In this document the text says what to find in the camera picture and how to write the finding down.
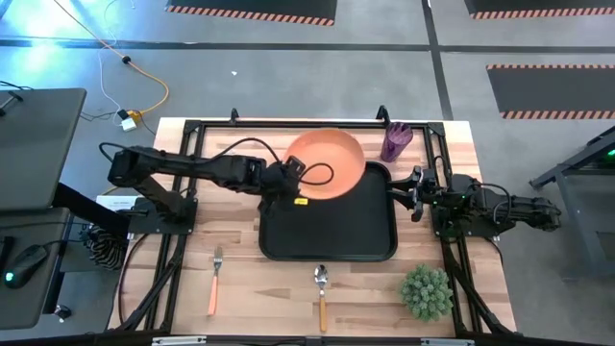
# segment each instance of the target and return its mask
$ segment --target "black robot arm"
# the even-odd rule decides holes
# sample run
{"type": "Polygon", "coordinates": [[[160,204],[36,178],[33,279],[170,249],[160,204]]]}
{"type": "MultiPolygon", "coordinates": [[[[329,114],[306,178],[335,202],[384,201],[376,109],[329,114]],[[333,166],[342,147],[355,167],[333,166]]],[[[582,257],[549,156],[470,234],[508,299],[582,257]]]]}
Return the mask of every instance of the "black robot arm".
{"type": "Polygon", "coordinates": [[[109,181],[115,186],[134,188],[166,220],[185,217],[187,201],[179,192],[168,191],[156,182],[152,178],[155,173],[205,179],[236,192],[262,196],[259,208],[265,211],[280,195],[299,193],[299,180],[306,169],[294,157],[286,163],[276,161],[267,166],[264,159],[242,155],[204,159],[140,146],[121,148],[112,159],[109,181]]]}
{"type": "Polygon", "coordinates": [[[407,179],[389,184],[389,193],[414,210],[412,221],[421,219],[424,204],[431,205],[441,236],[495,236],[519,221],[543,231],[559,228],[561,211],[547,199],[513,196],[501,186],[462,174],[454,174],[451,182],[439,186],[433,169],[415,166],[407,179]]]}

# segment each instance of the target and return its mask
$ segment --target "orange striped edge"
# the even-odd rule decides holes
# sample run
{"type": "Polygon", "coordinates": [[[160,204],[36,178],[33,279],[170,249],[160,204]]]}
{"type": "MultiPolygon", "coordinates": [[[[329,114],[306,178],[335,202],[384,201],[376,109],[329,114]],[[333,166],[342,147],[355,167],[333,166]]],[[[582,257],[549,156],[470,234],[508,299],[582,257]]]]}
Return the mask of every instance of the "orange striped edge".
{"type": "Polygon", "coordinates": [[[615,119],[615,111],[501,111],[508,120],[599,120],[615,119]]]}
{"type": "Polygon", "coordinates": [[[597,63],[555,63],[555,64],[525,64],[525,63],[489,63],[486,69],[510,69],[510,68],[552,68],[552,69],[601,69],[615,68],[615,64],[597,63]]]}
{"type": "Polygon", "coordinates": [[[536,18],[570,15],[604,15],[615,13],[615,8],[551,9],[526,11],[493,11],[471,13],[472,19],[536,18]]]}
{"type": "Polygon", "coordinates": [[[199,14],[199,15],[214,15],[223,16],[229,18],[245,18],[245,19],[259,19],[267,21],[277,21],[283,23],[300,23],[300,24],[312,24],[321,26],[332,26],[335,21],[328,18],[319,17],[305,17],[300,15],[290,14],[273,14],[273,13],[260,13],[260,12],[245,12],[234,10],[219,10],[219,9],[204,9],[189,6],[167,6],[165,9],[167,12],[173,13],[187,13],[187,14],[199,14]]]}

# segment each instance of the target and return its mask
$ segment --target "orange handle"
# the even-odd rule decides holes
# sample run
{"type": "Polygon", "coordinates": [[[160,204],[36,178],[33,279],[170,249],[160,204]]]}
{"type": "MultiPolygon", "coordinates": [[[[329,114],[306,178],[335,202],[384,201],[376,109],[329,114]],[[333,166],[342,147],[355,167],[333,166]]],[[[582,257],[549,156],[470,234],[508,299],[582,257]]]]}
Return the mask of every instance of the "orange handle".
{"type": "Polygon", "coordinates": [[[320,332],[327,331],[327,305],[325,304],[325,297],[320,297],[320,332]]]}
{"type": "Polygon", "coordinates": [[[209,311],[208,315],[215,314],[215,305],[218,301],[218,276],[213,277],[213,281],[211,282],[211,295],[209,296],[209,311]]]}

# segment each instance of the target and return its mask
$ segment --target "floor mat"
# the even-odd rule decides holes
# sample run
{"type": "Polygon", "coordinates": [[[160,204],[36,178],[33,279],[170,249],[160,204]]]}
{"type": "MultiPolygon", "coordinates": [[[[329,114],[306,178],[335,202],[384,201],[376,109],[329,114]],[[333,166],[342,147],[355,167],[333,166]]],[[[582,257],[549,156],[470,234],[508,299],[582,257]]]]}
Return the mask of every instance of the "floor mat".
{"type": "Polygon", "coordinates": [[[168,0],[166,11],[331,26],[337,0],[168,0]]]}
{"type": "Polygon", "coordinates": [[[615,0],[465,0],[474,19],[613,14],[615,0]]]}
{"type": "Polygon", "coordinates": [[[490,64],[487,73],[504,119],[615,117],[613,64],[490,64]]]}

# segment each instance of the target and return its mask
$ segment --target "sticker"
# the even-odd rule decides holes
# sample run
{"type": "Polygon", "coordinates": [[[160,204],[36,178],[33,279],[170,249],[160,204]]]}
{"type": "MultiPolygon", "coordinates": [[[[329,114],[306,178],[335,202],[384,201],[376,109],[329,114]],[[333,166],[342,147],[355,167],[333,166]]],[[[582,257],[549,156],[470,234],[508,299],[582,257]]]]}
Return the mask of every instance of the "sticker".
{"type": "Polygon", "coordinates": [[[295,206],[307,206],[308,198],[295,198],[295,206]]]}

